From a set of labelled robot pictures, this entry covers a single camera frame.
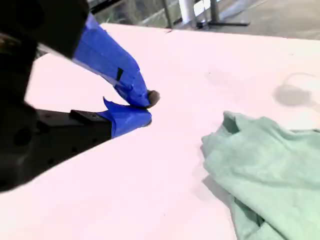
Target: blue painter's tape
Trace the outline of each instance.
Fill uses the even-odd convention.
[[[103,100],[108,110],[97,112],[97,114],[112,122],[112,138],[145,127],[151,122],[152,115],[146,109],[119,105],[112,101],[107,101],[105,98]]]
[[[147,87],[137,62],[99,26],[91,14],[72,61],[106,79],[130,105],[150,105]],[[117,79],[119,69],[123,73]]]

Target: cloth fold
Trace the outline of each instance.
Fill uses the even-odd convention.
[[[239,240],[320,238],[320,133],[225,112],[202,138],[204,167],[230,195]]]

